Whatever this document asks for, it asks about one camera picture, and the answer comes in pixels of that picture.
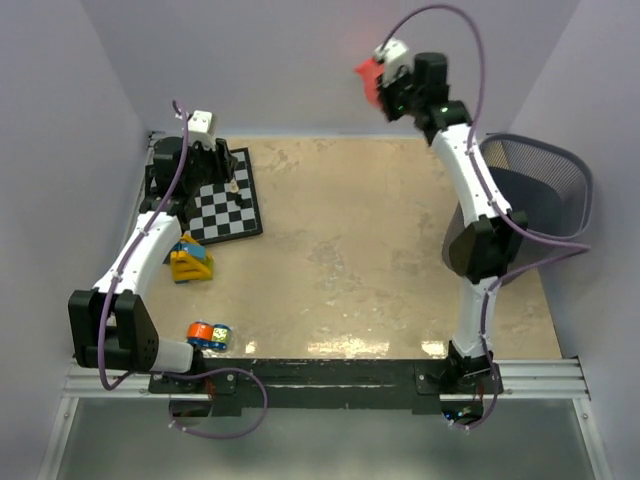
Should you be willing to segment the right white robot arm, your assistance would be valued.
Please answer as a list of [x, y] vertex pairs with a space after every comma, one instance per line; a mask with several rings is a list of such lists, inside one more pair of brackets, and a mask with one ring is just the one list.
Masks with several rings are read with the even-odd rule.
[[523, 212], [513, 211], [484, 162], [463, 102], [449, 97], [448, 62], [441, 53], [379, 50], [374, 81], [385, 117], [408, 115], [452, 180], [462, 229], [447, 247], [449, 268], [461, 279], [458, 328], [438, 376], [441, 386], [469, 392], [481, 378], [496, 379], [490, 327], [500, 278], [522, 244]]

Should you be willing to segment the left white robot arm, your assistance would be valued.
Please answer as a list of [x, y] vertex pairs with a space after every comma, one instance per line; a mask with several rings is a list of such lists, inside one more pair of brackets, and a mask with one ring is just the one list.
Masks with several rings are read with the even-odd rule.
[[144, 298], [157, 270], [188, 230], [201, 188], [230, 183], [237, 164], [222, 138], [206, 142], [186, 134], [154, 145], [145, 172], [145, 198], [129, 239], [107, 272], [68, 300], [76, 361], [97, 370], [106, 388], [117, 384], [109, 380], [109, 370], [124, 375], [172, 373], [173, 382], [185, 392], [205, 385], [207, 368], [193, 359], [193, 346], [161, 337]]

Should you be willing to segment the red plastic trash bag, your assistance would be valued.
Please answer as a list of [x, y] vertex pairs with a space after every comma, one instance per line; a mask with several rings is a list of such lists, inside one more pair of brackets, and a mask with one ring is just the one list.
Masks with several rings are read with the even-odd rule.
[[373, 57], [369, 57], [353, 68], [353, 72], [360, 78], [367, 102], [377, 110], [381, 109], [378, 93], [378, 78], [384, 73], [384, 66]]

